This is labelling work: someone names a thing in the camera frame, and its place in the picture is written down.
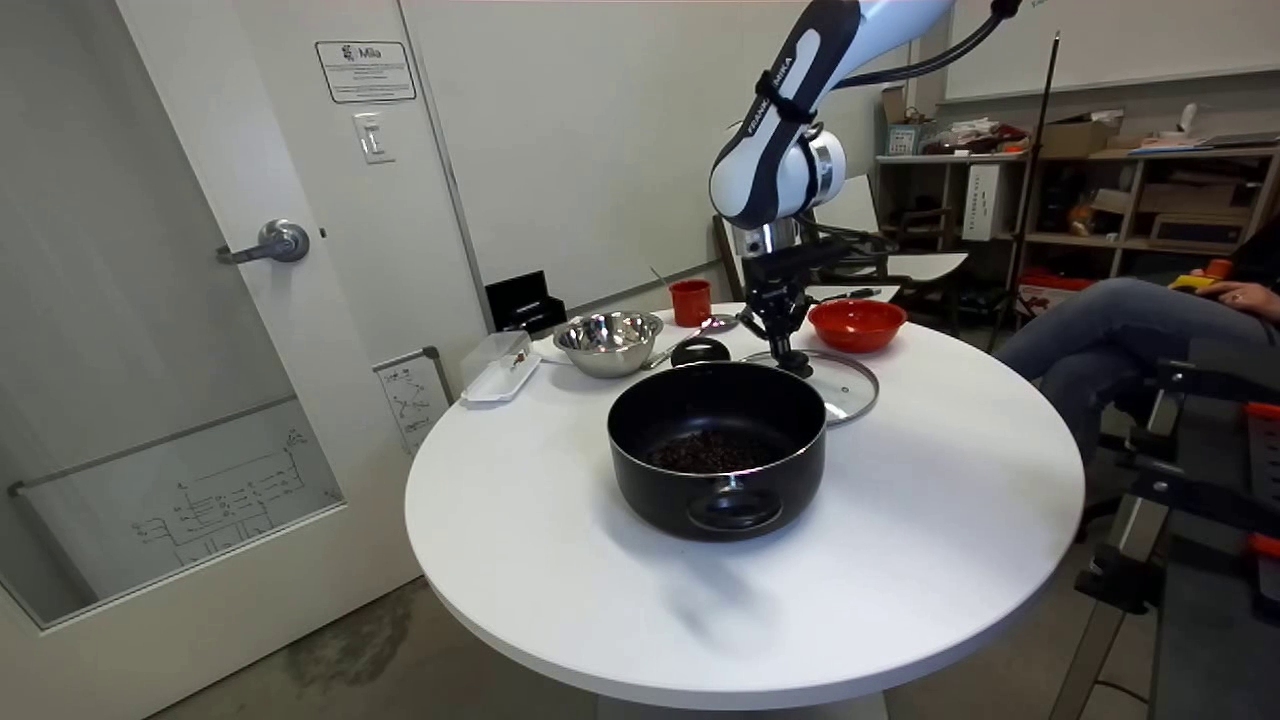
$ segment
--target pot handle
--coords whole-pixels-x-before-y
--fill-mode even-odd
[[[712,338],[689,338],[671,350],[671,365],[706,365],[706,359],[733,359],[733,355]]]
[[[772,493],[717,493],[695,511],[689,511],[689,525],[717,538],[756,534],[784,515],[778,501]]]

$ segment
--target jeans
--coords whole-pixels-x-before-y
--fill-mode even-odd
[[[1066,297],[997,350],[1033,379],[1087,453],[1094,415],[1159,359],[1273,350],[1276,328],[1203,297],[1115,276]]]

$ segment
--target sign on wall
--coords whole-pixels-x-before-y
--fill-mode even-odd
[[[439,354],[424,350],[373,367],[385,386],[407,456],[424,446],[430,423],[446,414],[450,396],[443,386]]]
[[[400,42],[320,42],[314,59],[335,103],[404,103],[416,96]]]

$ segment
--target stainless steel bowl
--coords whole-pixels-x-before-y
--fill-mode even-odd
[[[646,365],[653,339],[664,328],[657,318],[593,311],[556,332],[556,350],[588,376],[632,376]]]

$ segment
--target power cord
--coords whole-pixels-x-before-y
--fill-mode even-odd
[[[1094,690],[1107,690],[1107,694],[1121,694],[1121,698],[1128,698],[1128,699],[1135,699],[1135,704],[1150,704],[1144,694],[1135,694],[1135,690],[1123,690],[1123,685],[1115,685],[1115,679],[1090,679]]]

